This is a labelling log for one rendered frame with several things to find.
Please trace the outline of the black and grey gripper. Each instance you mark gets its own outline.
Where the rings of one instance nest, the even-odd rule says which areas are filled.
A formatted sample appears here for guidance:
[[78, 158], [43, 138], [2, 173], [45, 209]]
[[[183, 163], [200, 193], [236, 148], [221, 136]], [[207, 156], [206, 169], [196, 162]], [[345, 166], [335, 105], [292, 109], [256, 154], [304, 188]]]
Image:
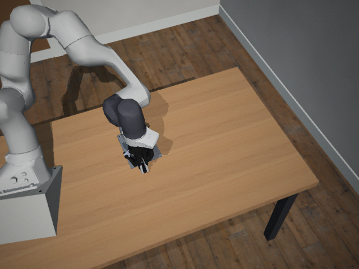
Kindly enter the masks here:
[[[144, 161], [144, 165], [145, 165], [146, 170], [147, 170], [147, 172], [148, 172], [148, 171], [149, 171], [149, 170], [148, 170], [148, 161], [151, 161], [151, 159], [152, 159], [152, 154], [153, 154], [153, 149], [154, 149], [154, 148], [153, 148], [153, 149], [149, 149], [149, 148], [148, 148], [147, 157], [146, 157], [146, 153], [145, 153], [146, 149], [147, 149], [146, 147], [138, 147], [138, 146], [137, 146], [137, 147], [133, 147], [133, 146], [129, 146], [129, 145], [128, 145], [128, 151], [127, 151], [127, 152], [123, 152], [124, 157], [125, 157], [126, 159], [128, 159], [134, 167], [136, 167], [136, 166], [138, 165], [138, 167], [139, 167], [139, 169], [140, 169], [140, 171], [141, 171], [142, 174], [143, 174], [144, 172], [143, 172], [142, 165], [141, 165], [141, 162], [140, 162], [140, 156], [139, 156], [139, 154], [142, 154], [143, 161]], [[136, 161], [131, 157], [130, 154], [135, 155]]]

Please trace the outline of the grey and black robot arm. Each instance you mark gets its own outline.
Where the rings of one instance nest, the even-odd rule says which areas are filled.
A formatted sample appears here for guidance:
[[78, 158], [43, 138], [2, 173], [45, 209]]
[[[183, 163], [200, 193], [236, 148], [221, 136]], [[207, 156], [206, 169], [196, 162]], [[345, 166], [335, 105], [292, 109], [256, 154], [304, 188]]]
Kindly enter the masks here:
[[94, 38], [76, 13], [37, 4], [18, 6], [0, 28], [0, 129], [9, 149], [0, 168], [0, 196], [36, 189], [52, 177], [35, 127], [24, 116], [36, 100], [31, 46], [35, 39], [52, 37], [74, 63], [112, 67], [127, 84], [103, 102], [104, 115], [122, 128], [126, 144], [153, 149], [159, 139], [159, 133], [145, 125], [142, 113], [150, 91], [110, 46]]

